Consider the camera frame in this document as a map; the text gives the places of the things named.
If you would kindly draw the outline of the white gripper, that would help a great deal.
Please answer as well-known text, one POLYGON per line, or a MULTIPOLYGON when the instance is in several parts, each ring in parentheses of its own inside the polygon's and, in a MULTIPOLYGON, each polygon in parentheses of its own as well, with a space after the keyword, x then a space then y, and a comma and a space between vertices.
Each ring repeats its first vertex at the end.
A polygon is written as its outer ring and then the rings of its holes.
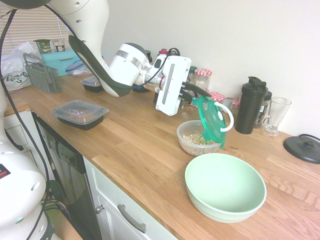
POLYGON ((210 97, 204 89, 190 82, 185 82, 188 77, 192 60, 188 57, 171 55, 162 69, 165 76, 164 84, 158 93, 156 109, 168 116, 177 114, 181 99, 192 101, 194 97, 210 97))

